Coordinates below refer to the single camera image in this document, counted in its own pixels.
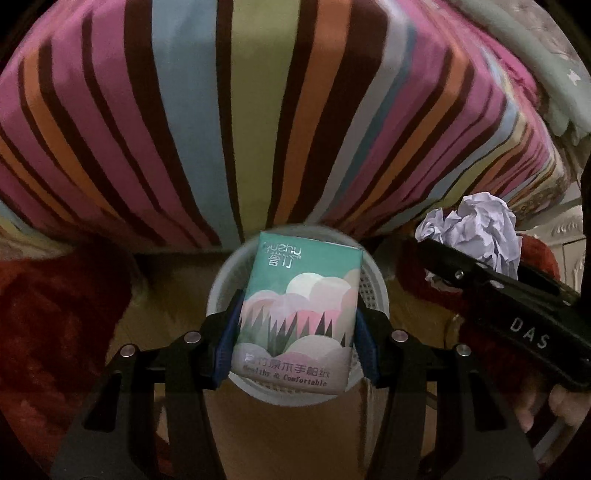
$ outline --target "orange stripe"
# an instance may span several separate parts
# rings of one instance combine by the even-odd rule
[[[483,175],[481,180],[474,186],[474,189],[473,189],[474,192],[482,192],[483,191],[482,188],[485,185],[490,186],[490,182],[492,182],[492,180],[494,180],[494,178],[496,177],[496,174],[499,173],[500,170],[503,168],[503,166],[511,158],[513,158],[515,156],[515,148],[517,148],[517,147],[523,148],[523,146],[527,144],[527,139],[530,134],[530,129],[531,129],[531,127],[528,125],[527,130],[526,130],[526,134],[524,135],[523,139],[521,140],[521,145],[517,145],[516,147],[514,147],[511,150],[509,150],[508,152],[506,152],[501,158],[495,160],[494,165],[492,165],[485,172],[485,174]]]
[[[281,198],[275,223],[285,223],[304,177],[314,133],[345,53],[352,0],[320,0],[310,60],[285,155]]]
[[[452,107],[456,101],[462,82],[466,73],[466,68],[469,65],[469,59],[463,50],[457,45],[454,39],[446,33],[445,29],[441,30],[447,37],[449,45],[452,49],[453,58],[450,74],[447,77],[443,93],[433,106],[432,110],[423,118],[419,126],[414,130],[399,152],[396,154],[392,163],[384,175],[378,180],[376,186],[371,191],[365,201],[351,214],[347,224],[353,222],[359,215],[361,215],[367,208],[378,200],[388,189],[389,185],[394,181],[397,175],[410,162],[417,150],[427,140],[433,129],[445,116],[447,111]]]
[[[72,216],[62,207],[55,198],[39,185],[37,180],[27,171],[25,167],[17,160],[9,146],[0,138],[0,156],[12,168],[12,171],[24,182],[45,204],[56,212],[66,222],[76,223]]]
[[[47,146],[53,153],[64,172],[77,184],[99,207],[111,213],[116,218],[119,215],[105,200],[98,188],[85,172],[76,155],[70,148],[59,126],[51,116],[49,108],[41,96],[39,85],[39,50],[34,50],[24,60],[25,97],[31,110],[31,114],[37,123]]]

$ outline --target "white plastic basket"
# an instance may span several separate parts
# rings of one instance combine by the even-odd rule
[[[321,225],[285,225],[270,231],[282,235],[300,236],[362,248],[361,245],[347,235]],[[225,310],[236,290],[246,288],[248,279],[251,276],[257,245],[258,236],[251,238],[242,245],[222,265],[209,292],[207,315]],[[384,278],[374,259],[366,251],[363,252],[359,293],[369,308],[381,310],[389,317],[388,291],[386,290]],[[347,390],[354,387],[362,378],[363,371],[361,370],[357,352],[353,349]],[[274,405],[302,407],[322,403],[335,397],[334,395],[305,393],[278,385],[266,384],[239,377],[234,373],[230,373],[230,379],[249,395]]]

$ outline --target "finger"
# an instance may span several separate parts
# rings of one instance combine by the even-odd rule
[[[552,412],[566,422],[578,428],[585,420],[591,407],[591,393],[573,393],[561,385],[555,385],[548,403]]]

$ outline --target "pocket tissue package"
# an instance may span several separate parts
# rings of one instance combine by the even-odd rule
[[[345,391],[363,252],[261,232],[232,371],[323,394]]]

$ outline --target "striped fabric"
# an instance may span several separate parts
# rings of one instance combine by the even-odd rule
[[[134,252],[356,238],[566,188],[534,107],[432,0],[60,0],[0,76],[0,234]]]

